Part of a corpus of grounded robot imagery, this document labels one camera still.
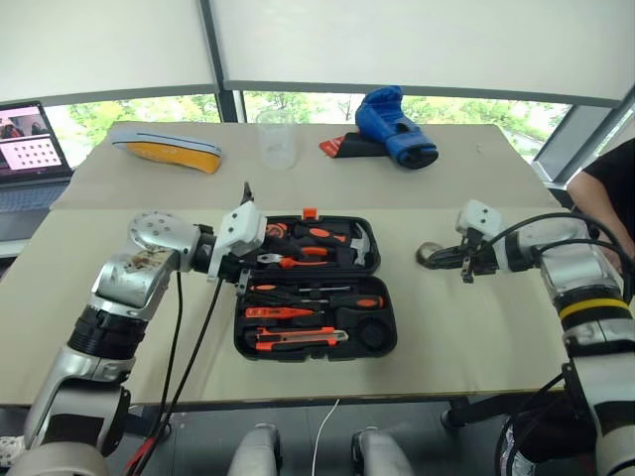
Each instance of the blue boxing glove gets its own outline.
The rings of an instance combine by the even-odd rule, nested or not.
[[[407,169],[421,169],[439,156],[437,146],[421,128],[404,116],[401,87],[386,86],[369,92],[355,112],[362,136],[382,143],[393,160]]]

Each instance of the floor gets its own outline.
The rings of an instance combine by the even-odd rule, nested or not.
[[[408,455],[418,476],[480,476],[493,474],[493,451],[502,418],[458,431],[445,430],[439,420],[446,403],[348,405],[335,410],[322,430],[317,476],[351,476],[350,437],[374,425],[388,431]],[[152,476],[220,476],[243,435],[254,424],[274,423],[281,435],[281,476],[311,476],[319,425],[329,407],[199,412],[174,416],[172,436],[160,446],[144,474]],[[0,411],[0,434],[18,434],[23,416]],[[141,444],[125,436],[108,458],[113,475],[122,474],[128,458]],[[580,460],[541,465],[537,476],[590,476]]]

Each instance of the pliers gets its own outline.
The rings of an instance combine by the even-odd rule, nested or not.
[[[317,256],[325,256],[327,254],[327,250],[325,248],[319,247],[306,247],[303,248],[303,253],[306,255],[317,255]],[[284,257],[282,255],[277,255],[275,253],[267,253],[265,255],[258,256],[258,263],[278,263],[281,268],[289,269],[295,266],[322,266],[327,265],[328,261],[297,261],[293,258]]]

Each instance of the laptop keyboard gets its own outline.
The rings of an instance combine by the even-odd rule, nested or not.
[[[0,213],[49,208],[66,188],[67,183],[0,190]]]

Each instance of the yellow stripe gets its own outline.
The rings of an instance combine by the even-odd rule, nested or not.
[[[153,142],[129,142],[126,147],[130,152],[144,159],[192,167],[208,174],[213,174],[220,166],[220,157],[211,152]]]
[[[622,307],[624,309],[630,310],[628,308],[628,304],[626,304],[626,302],[624,302],[623,300],[604,297],[597,299],[587,299],[581,302],[576,302],[575,304],[568,305],[563,310],[561,310],[558,315],[560,316],[560,319],[563,320],[574,312],[591,309],[594,307]]]

